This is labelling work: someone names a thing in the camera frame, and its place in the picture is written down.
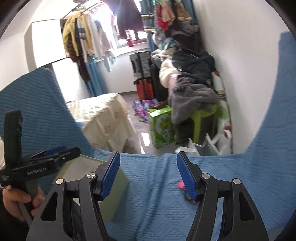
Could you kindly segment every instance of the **silver screw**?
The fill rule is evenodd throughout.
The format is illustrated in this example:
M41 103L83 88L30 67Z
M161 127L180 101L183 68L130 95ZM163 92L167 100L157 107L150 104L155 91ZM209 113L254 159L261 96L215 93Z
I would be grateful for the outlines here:
M64 182L64 179L59 178L58 180L56 180L56 184L62 184Z
M88 178L94 178L95 176L96 176L96 174L93 172L90 172L89 174L87 174Z
M203 178L203 179L209 179L209 178L210 178L210 174L208 174L208 173L203 173L203 174L202 174L202 178Z
M241 183L240 179L233 179L233 183L239 185Z

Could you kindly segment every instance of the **yellow-green stool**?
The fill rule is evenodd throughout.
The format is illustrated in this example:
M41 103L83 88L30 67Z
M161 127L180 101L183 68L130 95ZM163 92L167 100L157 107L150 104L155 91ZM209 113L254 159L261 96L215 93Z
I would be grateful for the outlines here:
M212 111L211 112L207 112L205 110L195 110L190 118L193 120L194 122L194 129L193 129L193 142L194 143L198 143L199 138L200 138L200 124L202 121L202 118L205 117L209 117L211 115L215 115L217 112L217 104L212 105ZM213 119L213 129L212 129L212 133L209 133L210 135L214 135L214 131L215 131L215 126L216 126L216 117L214 116Z

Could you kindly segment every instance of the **blue quilted fabric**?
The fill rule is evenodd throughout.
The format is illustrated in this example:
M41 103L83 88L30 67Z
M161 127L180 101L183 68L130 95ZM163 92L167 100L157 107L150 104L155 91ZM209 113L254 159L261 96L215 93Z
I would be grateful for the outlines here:
M242 180L267 230L284 226L296 208L296 42L284 33L279 43L279 68L274 94L261 128L248 149L229 156L189 157L203 172L217 179ZM110 152L95 150L107 160ZM109 235L125 240L186 240L197 206L184 200L176 187L181 178L175 154L162 157L121 154L121 168L130 187ZM218 202L212 240L221 225Z
M51 71L38 68L0 91L0 135L8 110L21 109L23 116L23 156L59 145L78 146L91 155L92 147L66 107L64 97Z

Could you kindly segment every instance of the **red suitcase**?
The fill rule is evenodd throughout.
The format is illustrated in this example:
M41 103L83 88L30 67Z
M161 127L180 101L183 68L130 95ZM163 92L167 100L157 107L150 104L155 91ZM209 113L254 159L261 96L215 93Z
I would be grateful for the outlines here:
M137 85L137 93L139 100L154 99L154 92L152 80L150 78L135 80L134 84Z

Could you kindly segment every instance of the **light green box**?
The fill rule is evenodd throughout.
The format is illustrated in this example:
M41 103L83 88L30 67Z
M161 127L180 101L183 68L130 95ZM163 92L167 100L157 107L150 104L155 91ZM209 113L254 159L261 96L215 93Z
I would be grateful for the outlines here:
M56 179L64 178L66 182L79 180L89 172L95 172L98 166L102 163L105 163L105 161L80 155L79 157L66 162L61 171L56 176ZM117 211L117 207L127 188L128 177L119 167L110 194L104 199L104 201L98 202L104 221L112 221ZM78 198L74 198L74 201L79 205Z
M171 112L172 108L166 106L148 113L150 135L152 143L157 149L175 140Z

